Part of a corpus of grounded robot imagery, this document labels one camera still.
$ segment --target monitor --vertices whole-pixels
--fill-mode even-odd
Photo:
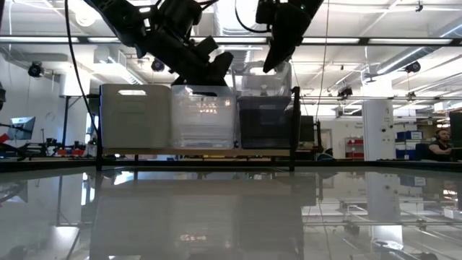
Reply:
[[[10,140],[31,140],[34,130],[35,117],[11,118],[9,124],[13,127],[8,129]]]
[[[462,147],[462,113],[449,113],[450,138],[454,147]]]
[[[302,116],[300,119],[300,139],[299,142],[315,141],[315,124],[312,116]]]

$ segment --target chair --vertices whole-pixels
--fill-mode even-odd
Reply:
[[[416,144],[415,160],[430,160],[428,144]]]

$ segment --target white storage bin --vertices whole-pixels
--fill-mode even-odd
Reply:
[[[232,149],[235,95],[230,87],[172,86],[174,148]]]
[[[104,148],[170,146],[171,89],[163,85],[104,84],[101,124]]]
[[[263,73],[263,61],[232,66],[232,83],[237,96],[291,96],[292,70],[283,62],[268,74]]]

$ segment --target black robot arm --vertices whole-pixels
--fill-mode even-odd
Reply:
[[[209,62],[209,54],[218,48],[214,39],[209,36],[197,45],[190,40],[192,26],[201,20],[201,3],[165,0],[158,7],[160,0],[151,6],[133,6],[126,0],[85,1],[101,14],[122,44],[136,49],[139,58],[150,53],[171,72],[178,73],[173,85],[226,85],[224,78],[232,54],[224,52]],[[216,1],[202,4],[207,3],[207,7]],[[258,0],[256,22],[271,27],[272,36],[264,72],[292,56],[322,3],[323,0]]]
[[[134,47],[139,58],[150,53],[180,76],[173,84],[226,85],[231,53],[209,54],[218,48],[212,37],[196,45],[191,28],[201,20],[202,8],[194,0],[165,0],[158,8],[133,6],[126,0],[85,0],[98,11],[122,44]]]

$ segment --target blue box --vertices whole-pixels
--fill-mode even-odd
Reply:
[[[424,132],[422,131],[403,131],[396,134],[398,140],[422,140],[424,139]]]

